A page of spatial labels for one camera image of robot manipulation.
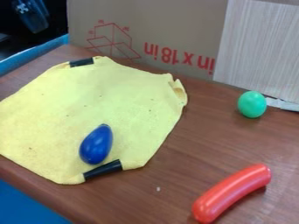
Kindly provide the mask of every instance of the orange sausage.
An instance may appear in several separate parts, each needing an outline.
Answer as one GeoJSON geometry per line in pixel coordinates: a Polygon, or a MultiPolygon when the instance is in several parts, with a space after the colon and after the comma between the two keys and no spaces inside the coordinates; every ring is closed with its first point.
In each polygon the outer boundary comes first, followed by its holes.
{"type": "Polygon", "coordinates": [[[192,206],[197,221],[210,223],[234,202],[267,185],[271,171],[264,164],[255,164],[219,182],[199,197],[192,206]]]}

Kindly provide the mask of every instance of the white object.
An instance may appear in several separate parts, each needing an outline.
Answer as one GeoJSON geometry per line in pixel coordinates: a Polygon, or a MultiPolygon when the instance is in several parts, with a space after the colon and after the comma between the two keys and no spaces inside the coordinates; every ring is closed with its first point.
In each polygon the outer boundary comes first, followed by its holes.
{"type": "Polygon", "coordinates": [[[299,2],[276,2],[229,1],[213,79],[299,102],[299,2]]]}
{"type": "Polygon", "coordinates": [[[282,101],[280,99],[273,99],[269,97],[266,98],[266,101],[268,106],[299,112],[299,104],[297,103],[282,101]]]}

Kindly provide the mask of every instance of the yellow cloth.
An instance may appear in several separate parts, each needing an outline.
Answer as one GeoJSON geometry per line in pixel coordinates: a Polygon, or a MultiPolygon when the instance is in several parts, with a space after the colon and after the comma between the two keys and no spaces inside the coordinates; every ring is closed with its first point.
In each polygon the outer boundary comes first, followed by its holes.
{"type": "Polygon", "coordinates": [[[144,166],[171,132],[187,103],[179,80],[121,66],[54,66],[0,102],[0,153],[59,184],[84,182],[95,168],[80,160],[82,140],[100,124],[114,134],[103,164],[144,166]]]}

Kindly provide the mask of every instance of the blue egg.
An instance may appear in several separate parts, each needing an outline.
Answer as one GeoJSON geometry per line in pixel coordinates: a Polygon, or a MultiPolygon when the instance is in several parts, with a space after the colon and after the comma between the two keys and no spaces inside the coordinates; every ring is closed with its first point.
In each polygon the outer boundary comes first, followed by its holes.
{"type": "Polygon", "coordinates": [[[87,164],[97,165],[109,154],[112,142],[112,130],[108,125],[101,124],[83,140],[80,146],[80,158],[87,164]]]}

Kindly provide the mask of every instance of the box diagram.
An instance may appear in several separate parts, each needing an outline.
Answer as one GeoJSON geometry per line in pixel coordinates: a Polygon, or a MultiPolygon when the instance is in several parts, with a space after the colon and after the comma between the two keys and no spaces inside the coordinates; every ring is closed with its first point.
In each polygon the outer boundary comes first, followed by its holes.
{"type": "Polygon", "coordinates": [[[132,38],[124,30],[115,23],[96,25],[91,32],[94,36],[87,39],[87,49],[115,58],[140,59],[140,54],[132,49],[132,38]]]}

